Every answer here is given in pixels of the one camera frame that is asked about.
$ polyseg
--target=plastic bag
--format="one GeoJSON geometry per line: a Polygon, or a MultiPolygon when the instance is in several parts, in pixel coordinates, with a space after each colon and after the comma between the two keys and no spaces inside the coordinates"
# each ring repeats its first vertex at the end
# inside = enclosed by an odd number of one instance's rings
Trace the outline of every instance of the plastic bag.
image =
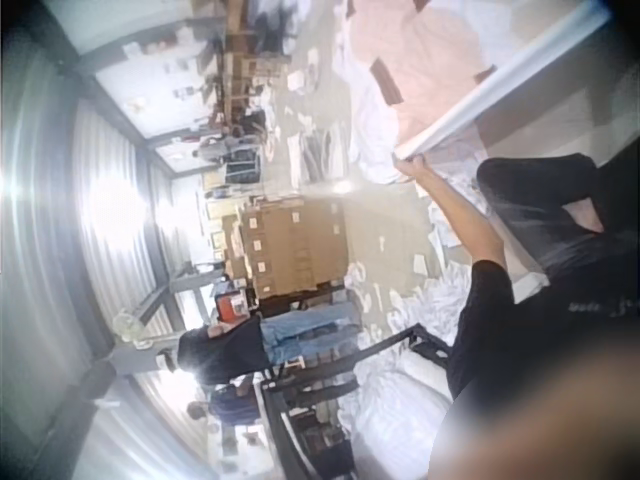
{"type": "Polygon", "coordinates": [[[450,402],[398,370],[369,375],[360,390],[351,438],[358,476],[367,480],[424,478],[450,402]]]}

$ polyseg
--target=bright light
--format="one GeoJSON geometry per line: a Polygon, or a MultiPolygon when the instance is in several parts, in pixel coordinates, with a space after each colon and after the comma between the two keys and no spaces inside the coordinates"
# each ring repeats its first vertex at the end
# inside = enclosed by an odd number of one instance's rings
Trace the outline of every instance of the bright light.
{"type": "Polygon", "coordinates": [[[121,178],[103,178],[89,193],[85,221],[109,246],[130,248],[144,226],[147,206],[136,189],[121,178]]]}
{"type": "Polygon", "coordinates": [[[180,225],[178,212],[168,202],[160,202],[156,208],[156,224],[165,233],[171,233],[180,225]]]}
{"type": "Polygon", "coordinates": [[[340,180],[333,186],[333,193],[344,195],[353,190],[353,184],[349,180],[340,180]]]}
{"type": "Polygon", "coordinates": [[[198,382],[193,374],[183,370],[160,371],[162,376],[159,390],[162,398],[178,411],[186,412],[187,405],[196,400],[198,393],[198,382]]]}

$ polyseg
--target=floor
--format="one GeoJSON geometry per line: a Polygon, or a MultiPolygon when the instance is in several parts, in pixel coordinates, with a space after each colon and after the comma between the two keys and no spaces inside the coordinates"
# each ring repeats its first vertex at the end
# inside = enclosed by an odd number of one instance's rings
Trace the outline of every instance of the floor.
{"type": "MultiPolygon", "coordinates": [[[[337,121],[348,131],[349,91],[331,70],[334,23],[331,2],[314,2],[289,66],[290,72],[305,66],[307,52],[317,48],[317,90],[301,96],[290,92],[286,81],[275,88],[281,133],[274,159],[265,167],[265,184],[272,191],[291,190],[286,139],[303,128],[298,114],[310,115],[319,128],[337,121]]],[[[489,156],[553,156],[581,151],[597,163],[606,161],[640,130],[638,72],[637,62],[620,45],[615,32],[602,29],[477,120],[489,156]]],[[[351,168],[349,178],[354,188],[343,195],[343,202],[350,259],[365,266],[367,290],[373,299],[364,322],[388,331],[389,292],[394,289],[400,295],[410,295],[424,282],[425,277],[413,271],[414,256],[424,255],[429,274],[439,274],[427,239],[432,228],[427,218],[429,200],[418,198],[412,184],[368,183],[357,167],[351,168]]],[[[509,254],[512,277],[535,268],[520,253],[509,254]]],[[[460,248],[447,254],[457,261],[468,261],[460,248]]]]}

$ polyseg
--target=black shirt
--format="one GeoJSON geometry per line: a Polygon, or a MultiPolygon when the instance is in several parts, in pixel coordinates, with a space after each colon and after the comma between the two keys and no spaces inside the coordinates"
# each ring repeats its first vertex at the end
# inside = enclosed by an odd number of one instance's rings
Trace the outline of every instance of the black shirt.
{"type": "Polygon", "coordinates": [[[178,342],[178,366],[194,373],[201,385],[226,384],[269,368],[260,319],[251,317],[215,338],[209,338],[206,325],[185,333],[178,342]]]}
{"type": "Polygon", "coordinates": [[[507,272],[475,263],[447,368],[453,398],[473,380],[474,404],[490,413],[589,342],[637,333],[637,276],[637,254],[608,258],[516,305],[507,272]]]}

